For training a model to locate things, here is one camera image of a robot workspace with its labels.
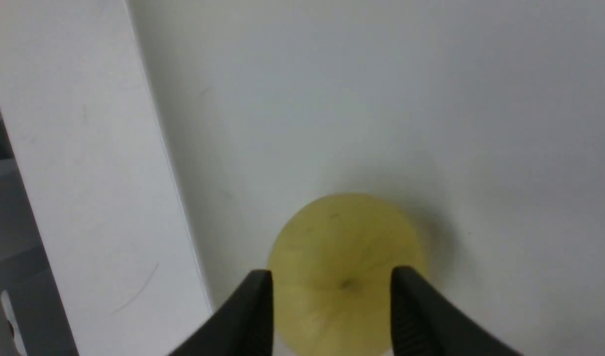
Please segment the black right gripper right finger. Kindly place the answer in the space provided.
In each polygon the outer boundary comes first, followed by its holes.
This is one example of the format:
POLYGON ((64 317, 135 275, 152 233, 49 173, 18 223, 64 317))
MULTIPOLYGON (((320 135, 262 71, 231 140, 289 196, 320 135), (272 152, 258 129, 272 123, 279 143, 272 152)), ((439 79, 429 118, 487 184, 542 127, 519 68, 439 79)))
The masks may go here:
POLYGON ((519 356, 455 307, 409 266, 391 271, 390 335, 395 356, 519 356))

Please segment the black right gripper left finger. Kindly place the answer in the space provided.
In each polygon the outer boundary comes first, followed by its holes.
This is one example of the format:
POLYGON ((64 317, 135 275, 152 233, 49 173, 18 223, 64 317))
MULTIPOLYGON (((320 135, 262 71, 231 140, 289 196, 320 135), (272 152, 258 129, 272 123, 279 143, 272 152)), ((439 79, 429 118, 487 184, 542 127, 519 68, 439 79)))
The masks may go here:
POLYGON ((255 269, 172 356, 271 356, 274 345, 272 274, 255 269))

